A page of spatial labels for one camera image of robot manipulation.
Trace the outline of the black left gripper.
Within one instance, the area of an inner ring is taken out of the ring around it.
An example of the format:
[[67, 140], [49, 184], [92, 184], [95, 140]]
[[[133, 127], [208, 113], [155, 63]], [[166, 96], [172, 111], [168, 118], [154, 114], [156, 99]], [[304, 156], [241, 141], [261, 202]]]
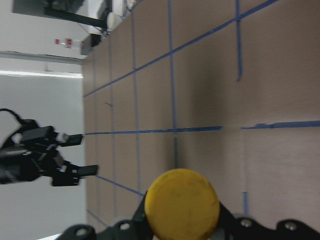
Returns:
[[77, 166], [57, 151], [78, 146], [82, 134], [56, 133], [51, 125], [40, 127], [35, 120], [23, 119], [0, 147], [0, 183], [32, 182], [41, 176], [51, 177], [53, 187], [78, 186], [80, 180], [98, 174], [98, 165]]

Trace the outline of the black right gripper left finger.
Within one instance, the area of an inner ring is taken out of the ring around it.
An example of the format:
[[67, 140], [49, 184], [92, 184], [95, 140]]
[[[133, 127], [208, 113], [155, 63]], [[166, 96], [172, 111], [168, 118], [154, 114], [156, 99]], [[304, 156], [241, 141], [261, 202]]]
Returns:
[[142, 197], [142, 200], [135, 211], [132, 222], [135, 229], [135, 240], [152, 240], [153, 239], [153, 231], [151, 230], [147, 215], [145, 212], [145, 200], [146, 195]]

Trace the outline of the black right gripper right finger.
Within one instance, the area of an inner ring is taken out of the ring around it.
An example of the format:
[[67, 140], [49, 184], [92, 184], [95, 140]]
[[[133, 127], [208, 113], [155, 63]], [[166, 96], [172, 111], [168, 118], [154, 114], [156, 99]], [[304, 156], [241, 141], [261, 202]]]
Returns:
[[216, 230], [214, 232], [215, 240], [235, 240], [235, 223], [234, 215], [222, 204], [219, 203], [219, 217]]

